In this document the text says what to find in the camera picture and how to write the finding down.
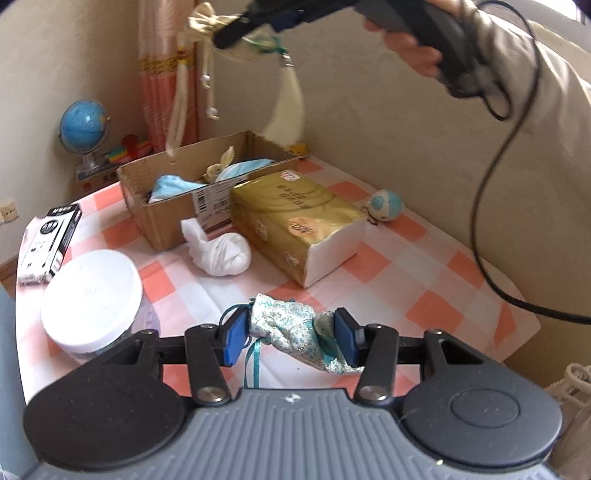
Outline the person right hand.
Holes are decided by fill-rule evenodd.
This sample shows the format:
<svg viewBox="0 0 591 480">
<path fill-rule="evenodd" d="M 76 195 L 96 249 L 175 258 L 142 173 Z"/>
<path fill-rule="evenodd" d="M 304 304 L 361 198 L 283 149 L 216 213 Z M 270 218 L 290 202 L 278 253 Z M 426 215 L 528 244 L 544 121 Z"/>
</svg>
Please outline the person right hand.
<svg viewBox="0 0 591 480">
<path fill-rule="evenodd" d="M 387 31 L 370 19 L 363 23 L 365 28 L 372 33 L 383 35 L 386 47 L 394 51 L 416 73 L 427 78 L 437 78 L 440 75 L 439 64 L 442 62 L 442 53 L 430 46 L 420 45 L 412 35 L 402 31 Z"/>
</svg>

